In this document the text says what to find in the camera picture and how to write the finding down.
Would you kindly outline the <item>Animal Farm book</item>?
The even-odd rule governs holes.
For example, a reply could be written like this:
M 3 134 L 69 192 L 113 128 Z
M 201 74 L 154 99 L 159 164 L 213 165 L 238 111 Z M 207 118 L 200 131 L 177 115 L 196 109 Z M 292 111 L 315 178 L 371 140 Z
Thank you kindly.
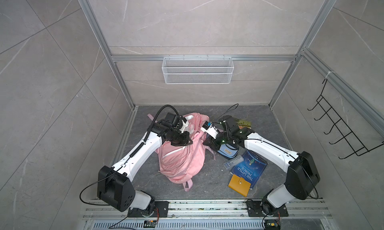
M 239 126 L 240 129 L 242 129 L 242 128 L 249 128 L 249 129 L 251 129 L 252 128 L 252 124 L 249 121 L 242 120 L 242 119 L 237 119 L 237 118 L 234 118 L 234 120 L 235 120 L 235 123 Z

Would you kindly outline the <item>light blue pencil case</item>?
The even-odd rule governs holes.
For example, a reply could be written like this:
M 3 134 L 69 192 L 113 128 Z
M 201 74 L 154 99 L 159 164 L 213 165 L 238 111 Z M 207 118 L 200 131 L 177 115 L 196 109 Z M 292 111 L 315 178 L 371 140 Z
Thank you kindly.
M 228 160 L 231 160 L 237 156 L 239 147 L 234 147 L 229 144 L 222 144 L 218 150 L 218 153 Z

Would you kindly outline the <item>pink student backpack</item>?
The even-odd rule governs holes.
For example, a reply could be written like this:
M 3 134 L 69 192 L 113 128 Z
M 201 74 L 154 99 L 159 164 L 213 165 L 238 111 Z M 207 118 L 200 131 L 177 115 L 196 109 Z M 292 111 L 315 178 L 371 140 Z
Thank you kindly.
M 163 143 L 156 153 L 159 158 L 160 173 L 174 184 L 182 184 L 186 192 L 193 187 L 192 177 L 197 175 L 205 163 L 206 151 L 214 151 L 203 145 L 207 134 L 201 127 L 209 117 L 199 113 L 185 115 L 187 128 L 193 143 L 189 146 L 175 147 L 170 142 Z

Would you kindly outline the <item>blue Little Prince book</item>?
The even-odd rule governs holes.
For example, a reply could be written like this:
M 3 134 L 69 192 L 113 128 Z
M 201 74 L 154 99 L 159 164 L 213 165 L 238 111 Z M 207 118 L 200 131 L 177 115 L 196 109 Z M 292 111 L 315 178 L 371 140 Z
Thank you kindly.
M 253 189 L 267 167 L 268 162 L 255 152 L 249 150 L 242 157 L 243 161 L 232 168 L 231 174 L 246 180 L 251 184 L 250 189 Z

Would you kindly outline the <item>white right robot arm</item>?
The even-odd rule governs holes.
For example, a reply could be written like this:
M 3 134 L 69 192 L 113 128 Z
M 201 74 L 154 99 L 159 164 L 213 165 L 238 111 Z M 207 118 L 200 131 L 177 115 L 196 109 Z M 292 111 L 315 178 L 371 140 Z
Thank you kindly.
M 263 197 L 261 209 L 264 215 L 275 214 L 280 207 L 294 199 L 305 200 L 316 190 L 321 178 L 311 154 L 285 149 L 252 129 L 240 128 L 230 115 L 224 116 L 220 125 L 222 131 L 211 122 L 203 124 L 201 130 L 208 135 L 204 145 L 217 152 L 223 144 L 242 147 L 269 160 L 286 173 L 285 182 Z

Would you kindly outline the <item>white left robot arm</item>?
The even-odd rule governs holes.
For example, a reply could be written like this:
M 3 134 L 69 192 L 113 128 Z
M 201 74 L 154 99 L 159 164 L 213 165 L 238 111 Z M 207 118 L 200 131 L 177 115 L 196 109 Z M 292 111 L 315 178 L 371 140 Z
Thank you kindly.
M 105 206 L 120 212 L 138 209 L 145 216 L 155 211 L 155 198 L 135 190 L 132 182 L 149 156 L 165 142 L 176 147 L 186 147 L 193 141 L 192 117 L 185 117 L 171 105 L 162 106 L 154 116 L 143 138 L 129 153 L 113 166 L 103 166 L 98 173 L 97 197 Z

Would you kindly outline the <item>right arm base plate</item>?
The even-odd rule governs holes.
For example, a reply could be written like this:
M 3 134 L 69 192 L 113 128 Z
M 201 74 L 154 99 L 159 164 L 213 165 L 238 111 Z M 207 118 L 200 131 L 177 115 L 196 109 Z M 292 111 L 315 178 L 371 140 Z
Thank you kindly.
M 245 201 L 246 209 L 248 211 L 249 217 L 288 217 L 288 211 L 286 205 L 282 205 L 280 208 L 275 208 L 266 201 L 261 200 L 251 200 L 248 199 Z

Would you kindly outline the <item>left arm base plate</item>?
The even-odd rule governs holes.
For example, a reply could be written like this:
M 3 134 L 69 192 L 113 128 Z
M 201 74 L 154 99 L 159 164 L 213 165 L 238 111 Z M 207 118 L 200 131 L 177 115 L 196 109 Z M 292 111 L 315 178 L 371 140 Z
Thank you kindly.
M 167 201 L 154 201 L 149 204 L 145 210 L 137 208 L 130 209 L 128 212 L 129 218 L 166 218 L 169 211 L 169 203 Z

